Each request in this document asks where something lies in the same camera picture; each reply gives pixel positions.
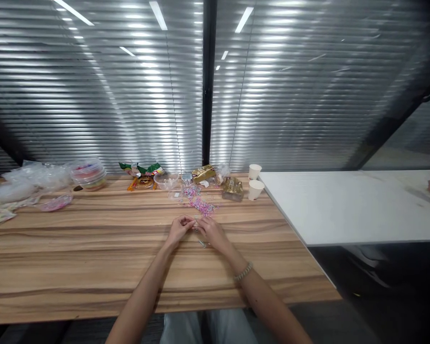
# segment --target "candy wrapper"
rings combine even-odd
[[[212,165],[205,165],[193,171],[193,180],[195,183],[202,182],[203,180],[215,176],[215,169],[212,167]]]
[[[235,177],[227,177],[223,186],[222,197],[231,201],[241,202],[244,198],[242,182]]]
[[[159,163],[153,164],[147,169],[140,167],[139,163],[133,164],[131,161],[120,162],[119,166],[124,172],[131,175],[132,177],[154,176],[155,174],[166,173]]]

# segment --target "paper cup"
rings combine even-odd
[[[261,166],[256,164],[250,165],[250,171],[248,172],[248,178],[250,180],[256,180],[259,176],[259,172],[261,171]]]
[[[253,181],[249,181],[248,185],[250,186],[248,190],[248,199],[251,201],[256,201],[257,198],[259,197],[259,194],[264,189],[264,184],[260,181],[253,180]]]

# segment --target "plastic lid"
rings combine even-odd
[[[85,171],[103,168],[102,162],[97,158],[80,159],[71,162],[67,166],[73,174],[84,173]]]

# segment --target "wooden table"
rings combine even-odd
[[[251,202],[221,198],[214,218],[286,303],[338,300],[340,295],[266,193]],[[0,225],[0,323],[116,316],[164,242],[171,221],[198,211],[167,191],[126,191],[128,176],[108,187],[74,193],[72,204],[42,213],[26,207]],[[172,256],[156,312],[247,305],[233,273],[214,249],[189,233]]]

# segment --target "clear plastic bowl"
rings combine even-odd
[[[161,190],[169,191],[173,190],[177,186],[179,177],[179,174],[167,173],[164,175],[155,174],[153,179]]]
[[[107,172],[104,166],[97,158],[88,158],[76,160],[68,164],[72,179],[81,184],[81,186],[89,184],[97,184],[100,179],[104,179]]]

